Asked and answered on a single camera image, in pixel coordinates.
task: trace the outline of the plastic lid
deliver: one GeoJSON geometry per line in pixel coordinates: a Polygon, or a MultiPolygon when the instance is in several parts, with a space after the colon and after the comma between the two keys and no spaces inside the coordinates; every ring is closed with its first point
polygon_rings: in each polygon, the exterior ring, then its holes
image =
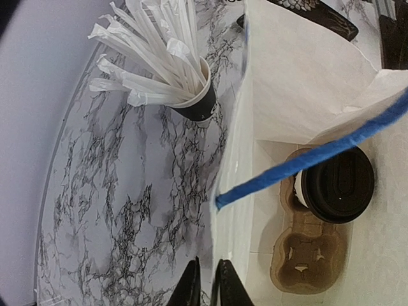
{"type": "Polygon", "coordinates": [[[304,170],[302,193],[309,209],[330,223],[346,223],[361,215],[374,192],[374,171],[355,147],[304,170]]]}

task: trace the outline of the marble table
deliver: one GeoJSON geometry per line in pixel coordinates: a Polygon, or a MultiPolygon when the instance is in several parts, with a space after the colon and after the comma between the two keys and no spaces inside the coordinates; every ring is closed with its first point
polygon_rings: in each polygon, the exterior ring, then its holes
{"type": "Polygon", "coordinates": [[[219,110],[204,125],[163,106],[133,108],[126,95],[96,94],[98,45],[62,123],[45,189],[37,262],[38,305],[165,305],[195,256],[209,303],[208,197],[242,79],[242,4],[197,1],[199,49],[219,110]]]}

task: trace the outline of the black pointed object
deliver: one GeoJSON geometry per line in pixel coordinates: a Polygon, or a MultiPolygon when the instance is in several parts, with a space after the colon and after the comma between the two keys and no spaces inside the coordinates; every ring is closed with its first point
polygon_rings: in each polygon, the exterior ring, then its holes
{"type": "Polygon", "coordinates": [[[229,260],[221,259],[218,262],[210,306],[254,306],[229,260]]]}
{"type": "Polygon", "coordinates": [[[200,306],[201,276],[198,257],[183,272],[167,306],[200,306]]]}

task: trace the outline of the folded paper flap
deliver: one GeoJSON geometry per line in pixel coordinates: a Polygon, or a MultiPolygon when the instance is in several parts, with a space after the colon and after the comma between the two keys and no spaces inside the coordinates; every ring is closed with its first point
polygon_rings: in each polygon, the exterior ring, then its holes
{"type": "Polygon", "coordinates": [[[253,0],[248,15],[258,139],[337,139],[350,132],[348,123],[362,125],[408,86],[408,71],[376,71],[354,45],[280,6],[253,0]]]}

